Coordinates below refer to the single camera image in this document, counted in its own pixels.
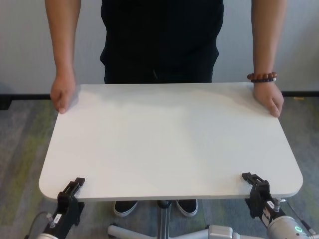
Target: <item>cable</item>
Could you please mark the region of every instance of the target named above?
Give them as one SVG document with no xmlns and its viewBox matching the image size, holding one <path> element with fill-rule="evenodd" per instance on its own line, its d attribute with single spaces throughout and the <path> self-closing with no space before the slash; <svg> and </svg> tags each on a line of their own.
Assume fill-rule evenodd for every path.
<svg viewBox="0 0 319 239">
<path fill-rule="evenodd" d="M 35 221 L 36 221 L 37 218 L 38 218 L 39 216 L 41 216 L 42 214 L 48 214 L 48 212 L 43 211 L 43 212 L 38 213 L 38 214 L 35 216 L 35 218 L 34 218 L 33 221 L 32 221 L 32 224 L 31 224 L 31 226 L 30 226 L 29 233 L 28 233 L 28 235 L 26 235 L 26 236 L 24 237 L 24 239 L 29 239 Z"/>
<path fill-rule="evenodd" d="M 296 213 L 295 209 L 289 204 L 289 202 L 286 200 L 286 203 L 288 204 L 288 206 L 290 207 L 290 209 L 293 211 L 293 213 L 296 215 L 296 217 L 299 219 L 299 221 L 303 221 L 298 214 Z"/>
<path fill-rule="evenodd" d="M 296 213 L 295 209 L 289 204 L 289 202 L 286 200 L 286 203 L 290 207 L 290 209 L 293 211 L 293 213 L 296 215 L 296 217 L 299 219 L 299 221 L 304 225 L 304 227 L 307 229 L 308 232 L 310 232 L 312 235 L 315 235 L 316 232 L 303 220 L 301 219 L 298 214 Z"/>
</svg>

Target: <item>person's left hand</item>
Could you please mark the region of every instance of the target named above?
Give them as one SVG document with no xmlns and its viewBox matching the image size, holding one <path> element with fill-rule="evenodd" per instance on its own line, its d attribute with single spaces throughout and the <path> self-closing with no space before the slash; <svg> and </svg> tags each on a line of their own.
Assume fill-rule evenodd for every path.
<svg viewBox="0 0 319 239">
<path fill-rule="evenodd" d="M 269 110 L 272 116 L 280 116 L 284 98 L 274 82 L 255 83 L 254 94 L 255 98 Z"/>
</svg>

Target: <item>white shoe sole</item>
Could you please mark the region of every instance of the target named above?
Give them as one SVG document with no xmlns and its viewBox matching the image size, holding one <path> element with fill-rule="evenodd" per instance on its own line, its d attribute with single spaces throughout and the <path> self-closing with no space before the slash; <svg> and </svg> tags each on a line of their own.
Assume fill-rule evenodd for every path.
<svg viewBox="0 0 319 239">
<path fill-rule="evenodd" d="M 128 214 L 130 214 L 134 208 L 137 206 L 138 202 L 134 204 L 134 206 L 132 206 L 131 209 L 129 209 L 128 211 L 124 212 L 124 213 L 119 213 L 118 211 L 115 210 L 115 204 L 113 206 L 113 211 L 114 211 L 114 214 L 117 216 L 117 217 L 120 217 L 120 218 L 123 218 L 123 217 L 126 217 Z"/>
<path fill-rule="evenodd" d="M 197 214 L 197 211 L 198 211 L 198 201 L 197 201 L 197 200 L 196 200 L 196 209 L 195 209 L 195 211 L 192 212 L 192 213 L 186 212 L 186 211 L 178 204 L 177 200 L 176 200 L 176 204 L 177 204 L 177 207 L 178 207 L 178 209 L 180 210 L 180 212 L 181 212 L 185 217 L 190 218 L 190 217 L 194 217 L 194 216 Z"/>
</svg>

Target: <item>black pants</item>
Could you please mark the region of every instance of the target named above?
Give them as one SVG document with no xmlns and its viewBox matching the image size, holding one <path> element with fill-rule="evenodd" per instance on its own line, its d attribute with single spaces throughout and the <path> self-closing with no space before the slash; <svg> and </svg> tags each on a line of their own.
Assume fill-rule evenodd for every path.
<svg viewBox="0 0 319 239">
<path fill-rule="evenodd" d="M 105 64 L 105 84 L 210 83 L 218 56 L 216 45 L 178 67 L 152 68 L 112 54 Z"/>
</svg>

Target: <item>hand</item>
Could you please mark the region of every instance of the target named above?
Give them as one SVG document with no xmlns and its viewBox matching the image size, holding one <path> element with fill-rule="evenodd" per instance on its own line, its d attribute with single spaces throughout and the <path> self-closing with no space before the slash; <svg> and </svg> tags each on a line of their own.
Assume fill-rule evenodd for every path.
<svg viewBox="0 0 319 239">
<path fill-rule="evenodd" d="M 255 83 L 254 94 L 255 98 L 269 110 L 272 116 L 280 116 L 284 98 L 274 82 Z"/>
<path fill-rule="evenodd" d="M 74 72 L 57 73 L 51 88 L 51 100 L 55 109 L 64 114 L 75 91 Z"/>
</svg>

